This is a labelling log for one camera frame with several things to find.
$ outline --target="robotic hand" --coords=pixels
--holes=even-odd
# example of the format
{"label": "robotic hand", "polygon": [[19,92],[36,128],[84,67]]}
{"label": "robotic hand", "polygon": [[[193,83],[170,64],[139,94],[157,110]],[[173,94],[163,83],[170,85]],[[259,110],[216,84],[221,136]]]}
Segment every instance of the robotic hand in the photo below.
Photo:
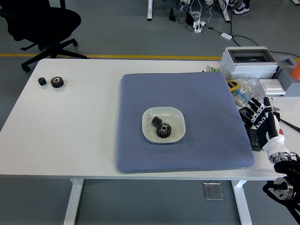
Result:
{"label": "robotic hand", "polygon": [[285,147],[285,137],[279,124],[280,116],[279,113],[272,111],[269,99],[264,98],[264,105],[261,105],[256,99],[252,98],[251,100],[249,105],[257,118],[254,126],[258,142],[261,148],[268,153],[268,158],[274,164],[275,171],[286,174],[275,181],[268,181],[263,187],[263,191],[274,201],[284,205],[300,224],[298,213],[300,212],[300,205],[298,205],[300,203],[300,157]]}

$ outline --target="black gear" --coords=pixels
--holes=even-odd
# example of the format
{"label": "black gear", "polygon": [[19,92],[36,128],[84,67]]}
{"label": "black gear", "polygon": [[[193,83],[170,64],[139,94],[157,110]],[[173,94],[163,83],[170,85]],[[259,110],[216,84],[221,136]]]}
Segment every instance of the black gear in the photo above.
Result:
{"label": "black gear", "polygon": [[156,128],[156,134],[161,138],[167,138],[171,135],[171,126],[167,123],[161,123]]}
{"label": "black gear", "polygon": [[62,85],[64,85],[64,81],[60,76],[56,76],[51,79],[51,84],[54,88],[60,88]]}
{"label": "black gear", "polygon": [[154,119],[152,120],[151,123],[153,124],[153,126],[158,127],[161,124],[161,122],[162,122],[162,120],[156,116],[156,117],[154,117]]}
{"label": "black gear", "polygon": [[44,77],[40,77],[40,78],[38,78],[38,83],[39,83],[39,85],[41,85],[41,86],[43,86],[43,85],[46,85],[47,84],[47,81],[46,81],[46,79],[44,78]]}

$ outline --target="shoe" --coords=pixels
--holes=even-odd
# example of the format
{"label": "shoe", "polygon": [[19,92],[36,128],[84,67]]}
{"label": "shoe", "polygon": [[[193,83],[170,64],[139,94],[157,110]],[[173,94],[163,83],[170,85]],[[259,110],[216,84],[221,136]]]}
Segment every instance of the shoe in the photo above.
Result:
{"label": "shoe", "polygon": [[235,9],[233,12],[235,14],[242,14],[242,13],[245,13],[248,11],[249,11],[249,4],[242,2],[242,4],[237,9]]}
{"label": "shoe", "polygon": [[212,5],[214,3],[214,0],[204,0],[206,5]]}
{"label": "shoe", "polygon": [[229,0],[228,1],[228,6],[229,7],[234,7],[236,3],[238,3],[238,0]]}

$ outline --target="metal floor plate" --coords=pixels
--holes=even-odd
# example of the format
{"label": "metal floor plate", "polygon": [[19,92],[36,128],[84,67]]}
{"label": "metal floor plate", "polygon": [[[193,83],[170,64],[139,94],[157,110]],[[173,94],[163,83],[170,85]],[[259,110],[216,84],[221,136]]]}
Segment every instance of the metal floor plate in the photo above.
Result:
{"label": "metal floor plate", "polygon": [[224,200],[221,183],[204,182],[203,187],[206,200]]}

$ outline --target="white plate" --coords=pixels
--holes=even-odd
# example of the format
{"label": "white plate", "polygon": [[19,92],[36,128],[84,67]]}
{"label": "white plate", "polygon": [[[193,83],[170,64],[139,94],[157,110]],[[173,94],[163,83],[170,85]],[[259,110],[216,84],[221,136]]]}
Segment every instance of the white plate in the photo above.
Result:
{"label": "white plate", "polygon": [[[167,138],[161,138],[156,134],[156,128],[152,125],[154,117],[159,117],[163,123],[168,123],[171,134]],[[174,143],[179,141],[186,132],[186,125],[182,113],[173,107],[154,107],[146,110],[142,115],[142,132],[145,137],[154,143]]]}

